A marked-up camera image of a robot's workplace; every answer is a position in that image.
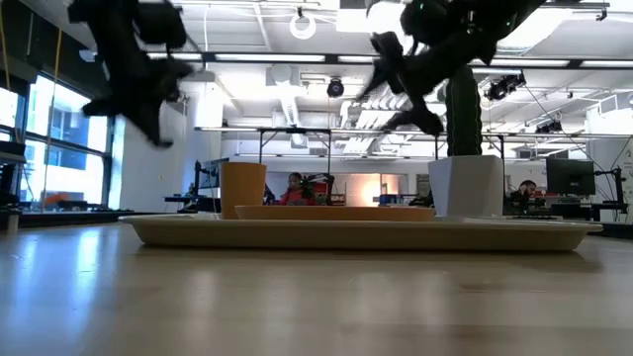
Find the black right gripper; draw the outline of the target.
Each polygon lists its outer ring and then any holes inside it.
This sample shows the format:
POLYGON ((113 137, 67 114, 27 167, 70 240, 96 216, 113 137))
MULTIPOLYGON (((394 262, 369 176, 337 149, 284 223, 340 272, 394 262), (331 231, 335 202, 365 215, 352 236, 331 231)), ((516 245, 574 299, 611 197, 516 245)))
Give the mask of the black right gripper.
MULTIPOLYGON (((460 68, 468 67, 473 59, 490 64, 495 56, 493 39, 445 39, 418 54, 405 53, 405 49, 413 49, 414 45, 404 48, 394 32, 374 33, 370 43, 378 58, 373 61, 373 74, 358 94, 359 99, 387 83, 393 94, 406 93, 413 102, 432 92, 460 68)), ((422 107, 395 113, 384 124, 384 130, 394 131, 402 126, 416 126, 425 134, 443 133, 440 118, 422 107)))

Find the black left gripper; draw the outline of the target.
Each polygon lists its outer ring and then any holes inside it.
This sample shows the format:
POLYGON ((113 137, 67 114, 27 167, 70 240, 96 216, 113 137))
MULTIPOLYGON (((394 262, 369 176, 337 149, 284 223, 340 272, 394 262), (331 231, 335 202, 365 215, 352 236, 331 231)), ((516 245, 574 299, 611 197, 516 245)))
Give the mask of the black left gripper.
POLYGON ((193 67, 172 56, 150 58, 139 48, 111 54, 111 95, 98 97, 82 107, 84 116, 135 117, 133 125, 156 148, 169 148, 173 140, 160 134, 160 107, 180 96, 179 82, 193 67))

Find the orange plastic cup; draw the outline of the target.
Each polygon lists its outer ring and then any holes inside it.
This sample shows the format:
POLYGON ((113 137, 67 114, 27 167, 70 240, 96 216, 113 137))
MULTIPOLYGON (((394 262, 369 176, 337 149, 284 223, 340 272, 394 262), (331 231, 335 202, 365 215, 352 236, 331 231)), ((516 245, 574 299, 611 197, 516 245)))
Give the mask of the orange plastic cup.
POLYGON ((220 169, 223 220, 237 220, 237 206, 261 206, 266 166, 250 162, 224 162, 220 169))

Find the orange plastic plate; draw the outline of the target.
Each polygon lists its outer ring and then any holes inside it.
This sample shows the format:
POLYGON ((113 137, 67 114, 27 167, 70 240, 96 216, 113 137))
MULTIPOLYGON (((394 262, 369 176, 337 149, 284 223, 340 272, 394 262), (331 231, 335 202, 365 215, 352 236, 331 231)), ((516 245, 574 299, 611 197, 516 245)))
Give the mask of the orange plastic plate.
POLYGON ((336 206, 237 206, 241 220, 430 222, 431 208, 336 206))

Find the cream plastic tray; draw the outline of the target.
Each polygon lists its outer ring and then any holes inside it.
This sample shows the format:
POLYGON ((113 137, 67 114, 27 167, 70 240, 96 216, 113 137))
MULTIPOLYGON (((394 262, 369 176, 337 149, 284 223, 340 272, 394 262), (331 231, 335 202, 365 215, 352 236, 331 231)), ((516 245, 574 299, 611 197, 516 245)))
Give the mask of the cream plastic tray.
POLYGON ((568 252, 597 223, 453 219, 432 222, 225 221, 203 215, 121 218, 155 246, 334 250, 568 252))

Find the green cactus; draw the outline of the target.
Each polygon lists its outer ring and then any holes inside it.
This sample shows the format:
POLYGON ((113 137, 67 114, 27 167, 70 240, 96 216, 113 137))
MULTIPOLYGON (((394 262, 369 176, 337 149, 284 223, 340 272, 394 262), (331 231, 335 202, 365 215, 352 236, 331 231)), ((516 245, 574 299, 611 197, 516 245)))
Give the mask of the green cactus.
POLYGON ((481 96, 472 69, 459 68, 446 85, 447 155, 482 154, 481 96))

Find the black computer monitor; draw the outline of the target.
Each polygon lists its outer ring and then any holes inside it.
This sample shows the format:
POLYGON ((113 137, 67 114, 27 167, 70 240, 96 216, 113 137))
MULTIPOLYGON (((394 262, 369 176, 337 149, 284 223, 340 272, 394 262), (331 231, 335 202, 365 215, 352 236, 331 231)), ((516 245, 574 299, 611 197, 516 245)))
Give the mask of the black computer monitor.
POLYGON ((548 193, 558 195, 594 195, 593 163, 586 160, 548 158, 546 189, 548 193))
POLYGON ((221 166, 229 162, 228 158, 195 163, 195 185, 198 189, 214 189, 220 187, 221 166))

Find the black track spotlights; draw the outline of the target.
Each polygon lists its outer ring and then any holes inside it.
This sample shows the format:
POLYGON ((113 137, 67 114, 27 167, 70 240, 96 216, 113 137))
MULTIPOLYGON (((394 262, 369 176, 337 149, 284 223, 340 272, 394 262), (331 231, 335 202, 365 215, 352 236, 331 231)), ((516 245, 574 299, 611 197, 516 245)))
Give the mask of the black track spotlights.
POLYGON ((506 75, 500 80, 493 81, 485 91, 484 96, 490 101, 500 101, 525 84, 526 80, 523 74, 506 75))

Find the white square planter pot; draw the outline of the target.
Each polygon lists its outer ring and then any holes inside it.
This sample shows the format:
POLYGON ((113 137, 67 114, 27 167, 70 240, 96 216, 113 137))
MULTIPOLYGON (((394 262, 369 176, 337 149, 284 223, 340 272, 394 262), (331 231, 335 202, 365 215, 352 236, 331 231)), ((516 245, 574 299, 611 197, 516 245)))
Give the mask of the white square planter pot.
POLYGON ((451 156, 428 163, 436 214, 495 218, 503 209, 503 161, 494 155, 451 156))

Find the long ceiling light strip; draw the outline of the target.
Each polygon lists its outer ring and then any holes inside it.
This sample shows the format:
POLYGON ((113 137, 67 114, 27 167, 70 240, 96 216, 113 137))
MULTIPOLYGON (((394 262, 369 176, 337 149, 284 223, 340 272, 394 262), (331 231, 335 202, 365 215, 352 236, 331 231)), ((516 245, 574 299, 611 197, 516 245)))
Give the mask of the long ceiling light strip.
POLYGON ((321 54, 217 53, 217 61, 225 62, 325 62, 321 54))

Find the person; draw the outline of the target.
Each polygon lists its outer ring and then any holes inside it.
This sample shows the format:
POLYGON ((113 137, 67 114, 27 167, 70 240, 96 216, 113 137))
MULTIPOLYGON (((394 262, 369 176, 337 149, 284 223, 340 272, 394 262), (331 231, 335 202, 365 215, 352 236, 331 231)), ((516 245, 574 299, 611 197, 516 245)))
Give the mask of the person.
POLYGON ((281 206, 314 206, 315 194, 311 186, 298 172, 293 172, 288 177, 288 188, 282 196, 281 206))
POLYGON ((531 180, 521 182, 515 191, 509 193, 505 208, 511 215, 525 215, 545 206, 545 201, 536 197, 536 184, 531 180))

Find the black metal table frame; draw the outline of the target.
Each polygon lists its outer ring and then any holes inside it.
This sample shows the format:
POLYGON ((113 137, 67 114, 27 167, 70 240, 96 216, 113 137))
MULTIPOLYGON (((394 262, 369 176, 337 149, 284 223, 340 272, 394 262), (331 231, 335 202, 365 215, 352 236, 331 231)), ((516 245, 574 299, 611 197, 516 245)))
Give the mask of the black metal table frame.
POLYGON ((263 160, 263 148, 266 145, 264 141, 264 135, 266 133, 283 133, 283 134, 313 134, 317 138, 320 138, 322 134, 325 134, 328 141, 323 144, 327 148, 327 174, 331 173, 331 145, 332 145, 332 130, 331 129, 319 129, 319 128, 300 128, 300 127, 284 127, 284 128, 257 128, 259 132, 259 147, 258 147, 258 163, 261 164, 263 160))

